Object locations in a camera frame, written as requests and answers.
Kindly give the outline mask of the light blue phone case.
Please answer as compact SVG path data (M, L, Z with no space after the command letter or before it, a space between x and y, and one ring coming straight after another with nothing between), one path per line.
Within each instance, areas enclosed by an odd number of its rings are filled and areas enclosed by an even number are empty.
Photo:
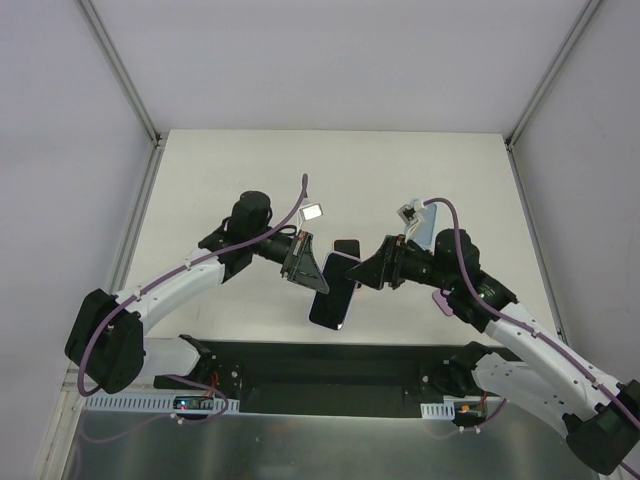
M432 248L435 238L438 206L436 203L425 205L422 199L414 199L412 207L414 215L408 227L407 237L422 250L429 250Z

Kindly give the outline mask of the black phone pink edge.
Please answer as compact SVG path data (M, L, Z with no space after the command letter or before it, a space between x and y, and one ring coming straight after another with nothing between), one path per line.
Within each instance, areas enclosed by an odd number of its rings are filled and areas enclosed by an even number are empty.
M356 283L345 274L359 263L358 258L340 252L330 252L327 255L322 274L329 292L316 293L308 315L311 323L334 331L343 327L356 291Z

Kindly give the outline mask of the lavender phone case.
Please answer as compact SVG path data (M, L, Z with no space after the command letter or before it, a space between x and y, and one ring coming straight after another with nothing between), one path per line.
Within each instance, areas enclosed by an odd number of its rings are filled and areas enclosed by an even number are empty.
M359 263L359 259L338 252L331 252L327 256L323 271L329 285L325 320L333 330L343 327L357 289L357 283L346 279L345 273Z

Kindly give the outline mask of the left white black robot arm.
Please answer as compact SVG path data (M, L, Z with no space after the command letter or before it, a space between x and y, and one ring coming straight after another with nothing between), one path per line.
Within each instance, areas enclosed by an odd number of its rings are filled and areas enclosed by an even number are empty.
M193 297L230 281L256 256L280 265L283 279L327 293L328 282L313 255L313 236L302 228L322 214L321 205L301 193L289 214L273 225L270 198L244 192L231 214L176 266L117 293L90 292L65 345L67 358L79 369L79 393L115 394L149 376L213 390L214 355L201 341L189 334L152 338L150 331Z

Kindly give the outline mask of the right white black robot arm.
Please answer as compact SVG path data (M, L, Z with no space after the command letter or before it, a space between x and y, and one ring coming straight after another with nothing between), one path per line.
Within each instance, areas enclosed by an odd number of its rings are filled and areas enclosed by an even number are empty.
M556 430L573 454L601 475L623 467L638 445L638 381L618 380L545 328L513 292L481 269L479 249L465 230L441 231L432 252L401 235L388 236L346 276L376 290L396 289L406 281L442 290L455 317L525 365L512 366L473 343L452 363L458 395L472 383L516 404Z

